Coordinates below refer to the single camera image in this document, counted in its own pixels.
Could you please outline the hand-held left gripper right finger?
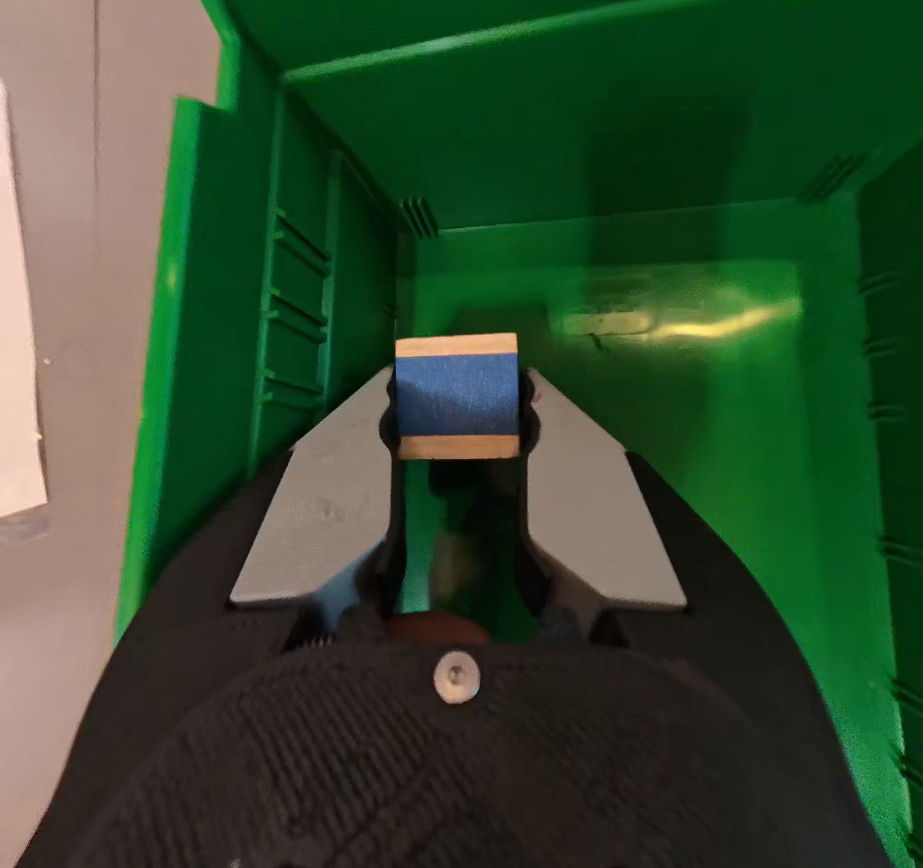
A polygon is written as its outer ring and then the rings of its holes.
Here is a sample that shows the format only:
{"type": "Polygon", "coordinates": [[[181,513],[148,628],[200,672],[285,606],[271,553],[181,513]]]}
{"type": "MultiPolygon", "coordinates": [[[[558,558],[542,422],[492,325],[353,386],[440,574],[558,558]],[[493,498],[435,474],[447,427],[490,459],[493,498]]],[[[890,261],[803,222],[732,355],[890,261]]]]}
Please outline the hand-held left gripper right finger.
{"type": "Polygon", "coordinates": [[[685,610],[624,446],[533,368],[521,433],[515,582],[530,612],[685,610]]]}

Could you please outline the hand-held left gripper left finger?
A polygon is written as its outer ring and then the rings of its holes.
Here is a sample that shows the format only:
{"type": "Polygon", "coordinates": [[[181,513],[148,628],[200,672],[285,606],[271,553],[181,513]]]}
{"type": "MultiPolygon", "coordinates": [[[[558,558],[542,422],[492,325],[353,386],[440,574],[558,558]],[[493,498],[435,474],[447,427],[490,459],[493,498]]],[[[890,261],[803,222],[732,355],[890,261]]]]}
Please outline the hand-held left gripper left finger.
{"type": "Polygon", "coordinates": [[[378,371],[292,450],[230,594],[237,608],[342,612],[386,539],[392,455],[381,434],[393,367],[378,371]]]}

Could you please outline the wooden cube blue taped face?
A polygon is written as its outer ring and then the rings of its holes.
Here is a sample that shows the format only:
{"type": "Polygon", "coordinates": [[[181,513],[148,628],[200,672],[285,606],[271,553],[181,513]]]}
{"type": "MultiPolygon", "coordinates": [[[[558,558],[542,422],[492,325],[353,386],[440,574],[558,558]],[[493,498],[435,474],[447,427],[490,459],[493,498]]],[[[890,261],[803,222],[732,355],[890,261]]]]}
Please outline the wooden cube blue taped face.
{"type": "Polygon", "coordinates": [[[514,332],[396,340],[398,458],[411,462],[519,457],[519,377],[514,332]]]}

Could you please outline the green plastic bin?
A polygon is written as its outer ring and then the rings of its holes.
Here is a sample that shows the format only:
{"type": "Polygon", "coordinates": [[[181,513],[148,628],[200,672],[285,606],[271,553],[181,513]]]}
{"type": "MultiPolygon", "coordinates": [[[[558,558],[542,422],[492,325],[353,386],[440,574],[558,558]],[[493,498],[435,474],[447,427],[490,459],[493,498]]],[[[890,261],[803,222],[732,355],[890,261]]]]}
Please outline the green plastic bin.
{"type": "Polygon", "coordinates": [[[922,0],[200,0],[118,638],[390,361],[514,331],[759,578],[921,866],[922,0]]]}

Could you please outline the laminated paper sheet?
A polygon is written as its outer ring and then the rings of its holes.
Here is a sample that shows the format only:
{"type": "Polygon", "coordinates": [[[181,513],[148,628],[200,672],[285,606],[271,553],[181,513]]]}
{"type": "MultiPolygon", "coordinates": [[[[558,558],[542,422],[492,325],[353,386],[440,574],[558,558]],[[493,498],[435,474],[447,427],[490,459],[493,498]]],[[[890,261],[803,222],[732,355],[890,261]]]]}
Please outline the laminated paper sheet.
{"type": "Polygon", "coordinates": [[[37,357],[12,128],[1,86],[1,523],[2,544],[38,537],[48,502],[37,357]]]}

